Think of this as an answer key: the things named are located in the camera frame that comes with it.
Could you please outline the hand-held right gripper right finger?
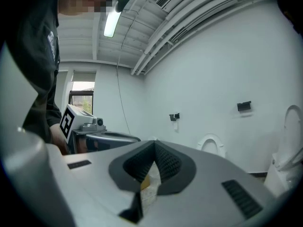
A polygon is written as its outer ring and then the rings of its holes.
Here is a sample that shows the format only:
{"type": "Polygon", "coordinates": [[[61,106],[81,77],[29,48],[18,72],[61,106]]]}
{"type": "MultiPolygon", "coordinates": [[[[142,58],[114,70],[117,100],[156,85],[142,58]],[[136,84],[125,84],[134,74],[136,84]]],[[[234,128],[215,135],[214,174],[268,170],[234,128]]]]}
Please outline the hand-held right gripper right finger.
{"type": "Polygon", "coordinates": [[[189,148],[166,142],[154,142],[155,164],[160,173],[158,196],[178,194],[187,188],[196,175],[196,164],[188,154],[189,148]]]}

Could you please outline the person's left hand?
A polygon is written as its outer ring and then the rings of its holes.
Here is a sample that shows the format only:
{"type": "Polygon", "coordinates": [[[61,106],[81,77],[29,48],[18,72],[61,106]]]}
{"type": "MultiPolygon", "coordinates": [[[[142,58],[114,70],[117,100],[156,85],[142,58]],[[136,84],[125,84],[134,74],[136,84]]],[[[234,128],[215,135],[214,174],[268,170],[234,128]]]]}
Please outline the person's left hand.
{"type": "Polygon", "coordinates": [[[85,136],[79,136],[76,139],[76,147],[77,147],[77,153],[82,154],[82,153],[87,153],[88,148],[86,144],[86,137],[85,136]]]}

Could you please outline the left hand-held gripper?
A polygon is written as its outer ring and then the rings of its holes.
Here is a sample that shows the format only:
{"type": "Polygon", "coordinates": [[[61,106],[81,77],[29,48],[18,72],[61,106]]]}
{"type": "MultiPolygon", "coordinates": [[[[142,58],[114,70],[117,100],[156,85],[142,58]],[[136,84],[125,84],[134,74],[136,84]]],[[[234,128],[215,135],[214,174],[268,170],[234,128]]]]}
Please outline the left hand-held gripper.
{"type": "Polygon", "coordinates": [[[141,141],[130,134],[108,131],[102,118],[97,118],[70,104],[66,106],[62,115],[60,130],[67,143],[69,154],[77,154],[76,139],[79,136],[86,137],[87,153],[109,150],[141,141]]]}

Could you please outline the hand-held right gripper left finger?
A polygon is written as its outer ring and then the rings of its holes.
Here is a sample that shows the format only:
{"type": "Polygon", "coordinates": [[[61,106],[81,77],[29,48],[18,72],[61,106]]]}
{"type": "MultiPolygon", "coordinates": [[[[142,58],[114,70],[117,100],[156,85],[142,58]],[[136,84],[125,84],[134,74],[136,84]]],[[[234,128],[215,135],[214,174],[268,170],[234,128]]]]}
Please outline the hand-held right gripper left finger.
{"type": "Polygon", "coordinates": [[[153,162],[154,142],[141,141],[139,147],[115,158],[108,171],[120,190],[140,191],[153,162]]]}

